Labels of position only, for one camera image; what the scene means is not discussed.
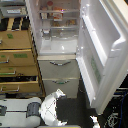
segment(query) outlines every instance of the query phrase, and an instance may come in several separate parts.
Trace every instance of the door shelf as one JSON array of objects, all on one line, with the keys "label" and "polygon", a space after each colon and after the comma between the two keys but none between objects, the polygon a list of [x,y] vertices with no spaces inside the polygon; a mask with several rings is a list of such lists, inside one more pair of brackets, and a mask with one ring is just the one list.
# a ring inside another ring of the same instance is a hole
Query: door shelf
[{"label": "door shelf", "polygon": [[39,13],[72,13],[72,12],[80,12],[79,9],[64,9],[64,10],[39,10]]}]

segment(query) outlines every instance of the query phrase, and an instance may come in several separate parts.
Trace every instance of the cabinet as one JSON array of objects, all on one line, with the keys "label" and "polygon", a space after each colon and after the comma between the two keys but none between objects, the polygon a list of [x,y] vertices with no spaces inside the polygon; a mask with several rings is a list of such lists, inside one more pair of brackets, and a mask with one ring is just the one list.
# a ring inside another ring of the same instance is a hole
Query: cabinet
[{"label": "cabinet", "polygon": [[51,0],[53,9],[50,10],[48,1],[25,0],[43,81],[52,88],[48,85],[51,81],[64,82],[57,81],[59,76],[60,79],[71,77],[70,73],[65,75],[66,68],[64,74],[58,74],[57,67],[51,75],[48,61],[60,66],[64,60],[76,60],[90,106],[101,114],[127,74],[127,5],[120,0]]},{"label": "cabinet", "polygon": [[12,31],[14,20],[0,31],[0,94],[45,96],[30,28]]}]

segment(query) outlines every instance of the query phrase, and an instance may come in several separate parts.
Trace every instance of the shelf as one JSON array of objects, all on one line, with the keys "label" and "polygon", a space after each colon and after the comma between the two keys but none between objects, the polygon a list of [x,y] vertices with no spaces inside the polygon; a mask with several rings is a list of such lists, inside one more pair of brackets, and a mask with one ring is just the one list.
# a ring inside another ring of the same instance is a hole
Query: shelf
[{"label": "shelf", "polygon": [[72,12],[80,12],[79,9],[65,9],[65,10],[40,10],[39,13],[72,13]]},{"label": "shelf", "polygon": [[77,38],[70,40],[42,40],[42,46],[39,55],[44,54],[75,54]]},{"label": "shelf", "polygon": [[[76,20],[78,19],[78,17],[63,17],[62,20]],[[42,20],[54,20],[54,17],[51,16],[51,17],[48,17],[47,19],[42,19]]]},{"label": "shelf", "polygon": [[52,29],[52,30],[67,30],[67,29],[78,29],[79,28],[79,26],[78,25],[72,25],[72,26],[67,26],[67,27],[50,27],[50,29]]}]

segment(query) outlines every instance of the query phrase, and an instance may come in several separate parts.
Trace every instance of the refrigerator shelf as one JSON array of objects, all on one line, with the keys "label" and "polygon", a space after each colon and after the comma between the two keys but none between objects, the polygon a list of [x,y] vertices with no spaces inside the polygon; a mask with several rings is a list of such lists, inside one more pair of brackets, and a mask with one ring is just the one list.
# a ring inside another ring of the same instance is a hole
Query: refrigerator shelf
[{"label": "refrigerator shelf", "polygon": [[50,27],[50,29],[52,29],[52,30],[67,30],[67,29],[75,30],[75,29],[79,29],[79,26],[72,25],[72,26],[66,26],[66,27]]},{"label": "refrigerator shelf", "polygon": [[72,13],[72,12],[80,12],[79,9],[65,9],[65,10],[39,10],[38,13]]},{"label": "refrigerator shelf", "polygon": [[[78,17],[63,17],[62,21],[63,20],[76,20],[76,19],[78,19]],[[42,19],[42,20],[54,20],[54,17],[51,16],[51,17],[48,17],[47,19]]]}]

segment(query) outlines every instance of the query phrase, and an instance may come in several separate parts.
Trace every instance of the refrigerator door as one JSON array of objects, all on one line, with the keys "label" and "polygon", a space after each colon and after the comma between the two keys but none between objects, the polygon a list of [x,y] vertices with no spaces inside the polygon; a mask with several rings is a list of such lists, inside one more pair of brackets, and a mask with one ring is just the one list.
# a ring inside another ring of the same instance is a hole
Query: refrigerator door
[{"label": "refrigerator door", "polygon": [[128,24],[109,0],[81,0],[77,61],[90,106],[101,114],[127,73]]}]

